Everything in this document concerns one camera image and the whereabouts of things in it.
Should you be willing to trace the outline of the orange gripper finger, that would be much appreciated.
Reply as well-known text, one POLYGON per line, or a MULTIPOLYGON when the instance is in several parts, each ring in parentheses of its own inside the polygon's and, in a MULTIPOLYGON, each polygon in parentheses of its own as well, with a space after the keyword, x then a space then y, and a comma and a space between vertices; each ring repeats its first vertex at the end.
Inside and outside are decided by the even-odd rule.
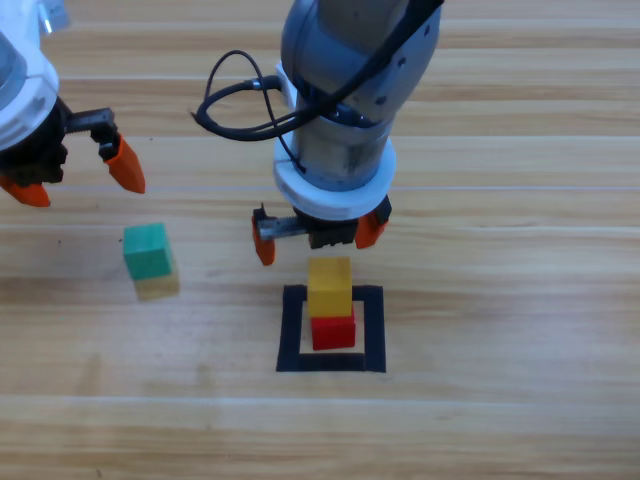
POLYGON ((276 247, 273 239, 263 239, 256 227, 252 230, 256 254, 264 266, 270 266, 275 262, 276 247))
POLYGON ((374 246, 383 234, 387 223, 388 219, 379 218, 375 212, 360 217, 354 237, 356 248, 366 249, 374 246))
POLYGON ((21 204, 37 208, 47 208, 51 205, 50 198, 42 184, 22 187, 4 175, 1 176, 0 184, 5 192, 21 204))
POLYGON ((117 131, 102 131, 98 136, 99 155, 112 178, 125 190, 144 194, 146 180, 138 156, 117 131))

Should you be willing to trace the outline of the gripper white black body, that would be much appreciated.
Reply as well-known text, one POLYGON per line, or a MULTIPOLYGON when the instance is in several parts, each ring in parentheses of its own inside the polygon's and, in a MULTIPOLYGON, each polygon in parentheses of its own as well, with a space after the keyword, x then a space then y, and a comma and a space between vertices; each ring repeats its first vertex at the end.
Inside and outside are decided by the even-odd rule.
POLYGON ((41 49, 41 38, 70 26, 63 1, 1 3, 1 176, 20 186, 59 183, 69 133, 117 131, 109 108, 72 111, 41 49))
POLYGON ((253 211, 252 223, 263 239, 306 234, 313 249, 339 243, 355 243, 360 217, 375 212, 388 219, 392 207, 388 196, 396 170, 396 153, 391 143, 383 149, 376 173, 363 186, 346 191, 329 191, 312 185, 295 169, 281 145, 274 150, 273 174, 276 186, 296 212, 293 217, 271 217, 263 207, 253 211))

